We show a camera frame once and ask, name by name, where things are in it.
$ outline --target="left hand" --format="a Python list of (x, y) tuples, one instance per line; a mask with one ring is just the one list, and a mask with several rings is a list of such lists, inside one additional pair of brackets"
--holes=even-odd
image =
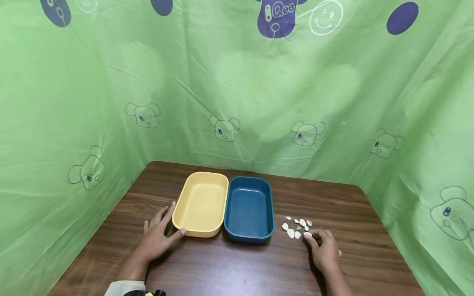
[(151, 262), (163, 255), (163, 253), (177, 240), (181, 239), (186, 233), (186, 229), (180, 229), (173, 233), (172, 236), (166, 237), (164, 231), (171, 220), (176, 202), (171, 206), (165, 206), (151, 222), (145, 221), (143, 225), (143, 239), (138, 245), (137, 256), (147, 262)]

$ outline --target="green curtain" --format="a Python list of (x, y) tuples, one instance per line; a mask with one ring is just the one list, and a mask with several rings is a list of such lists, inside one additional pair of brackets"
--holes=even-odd
[(0, 19), (1, 295), (45, 295), (153, 160), (356, 184), (428, 296), (474, 294), (474, 2), (15, 0)]

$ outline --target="wood grain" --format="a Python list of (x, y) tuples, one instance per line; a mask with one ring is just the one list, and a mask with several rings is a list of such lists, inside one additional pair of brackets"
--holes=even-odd
[(168, 296), (326, 295), (303, 239), (290, 239), (280, 228), (288, 215), (332, 231), (355, 295), (424, 295), (358, 187), (157, 161), (146, 167), (49, 295), (103, 295), (138, 244), (144, 220), (176, 200), (196, 171), (266, 179), (277, 229), (266, 245), (235, 243), (224, 231), (211, 239), (185, 237), (150, 266), (149, 290), (161, 289)]

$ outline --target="hand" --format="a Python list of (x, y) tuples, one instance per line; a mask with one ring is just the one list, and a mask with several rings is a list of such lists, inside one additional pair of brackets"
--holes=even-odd
[(313, 261), (316, 267), (323, 273), (340, 270), (339, 257), (342, 252), (337, 247), (336, 240), (329, 230), (310, 230), (312, 236), (305, 235), (305, 240), (310, 244)]
[(156, 213), (150, 223), (145, 221), (143, 225), (144, 236), (136, 249), (137, 256), (147, 262), (151, 262), (160, 257), (175, 241), (184, 236), (186, 229), (180, 229), (170, 237), (166, 237), (164, 234), (175, 206), (176, 203), (173, 202), (169, 208), (165, 206)]

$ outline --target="tray rim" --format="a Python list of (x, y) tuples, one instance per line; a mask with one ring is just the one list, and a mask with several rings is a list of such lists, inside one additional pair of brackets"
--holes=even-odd
[[(181, 199), (181, 196), (183, 195), (183, 192), (184, 192), (184, 189), (186, 188), (186, 185), (188, 184), (189, 182), (189, 179), (193, 176), (193, 175), (198, 175), (198, 174), (209, 174), (209, 175), (220, 175), (220, 176), (223, 176), (225, 179), (226, 179), (226, 186), (227, 186), (227, 189), (226, 191), (228, 192), (229, 190), (229, 179), (227, 178), (226, 175), (224, 174), (221, 174), (221, 173), (213, 173), (213, 172), (210, 172), (210, 171), (196, 171), (194, 173), (192, 173), (191, 175), (189, 175), (187, 178), (186, 178), (186, 181), (184, 182), (184, 185), (182, 186), (182, 189), (181, 189), (181, 193), (179, 194), (179, 197), (178, 197), (178, 200), (176, 201), (176, 206), (174, 207), (174, 211), (173, 211), (173, 215), (171, 216), (171, 221), (173, 223), (173, 225), (177, 228), (177, 229), (181, 229), (182, 227), (179, 227), (179, 224), (176, 223), (175, 221), (175, 214), (176, 214), (176, 208), (178, 207), (179, 203), (180, 203), (180, 199)], [(187, 229), (186, 228), (186, 233), (187, 232), (190, 232), (190, 233), (206, 233), (206, 234), (211, 234), (213, 232), (215, 232), (216, 230), (218, 230), (219, 228), (221, 228), (222, 224), (224, 223), (224, 218), (225, 218), (225, 212), (226, 212), (226, 209), (227, 209), (227, 198), (228, 198), (228, 194), (226, 194), (225, 196), (225, 200), (224, 200), (224, 206), (223, 206), (223, 215), (222, 215), (222, 218), (221, 218), (221, 221), (219, 223), (219, 225), (211, 230), (207, 230), (207, 231), (202, 231), (202, 230), (195, 230), (195, 229)]]
[[(235, 234), (233, 233), (232, 231), (229, 230), (229, 228), (227, 227), (227, 223), (225, 222), (226, 221), (226, 216), (227, 216), (227, 200), (229, 200), (229, 196), (230, 196), (230, 184), (232, 184), (232, 181), (234, 179), (238, 179), (238, 178), (246, 178), (246, 179), (259, 179), (263, 182), (265, 182), (268, 187), (270, 188), (270, 204), (271, 204), (271, 207), (272, 207), (272, 220), (273, 220), (273, 228), (272, 228), (272, 231), (270, 231), (270, 233), (266, 236), (251, 236), (251, 235), (241, 235), (241, 234)], [(229, 182), (229, 186), (228, 186), (228, 193), (227, 193), (227, 200), (226, 200), (226, 213), (224, 215), (224, 228), (226, 229), (227, 233), (229, 233), (230, 235), (234, 236), (234, 237), (239, 237), (239, 238), (248, 238), (248, 239), (257, 239), (257, 240), (266, 240), (268, 239), (270, 236), (273, 235), (273, 233), (275, 232), (275, 213), (274, 213), (274, 208), (273, 208), (273, 193), (272, 193), (272, 186), (270, 185), (270, 183), (268, 183), (267, 180), (263, 179), (263, 178), (259, 178), (259, 177), (250, 177), (250, 176), (245, 176), (245, 175), (239, 175), (239, 176), (235, 176), (232, 178), (232, 180), (230, 180)]]

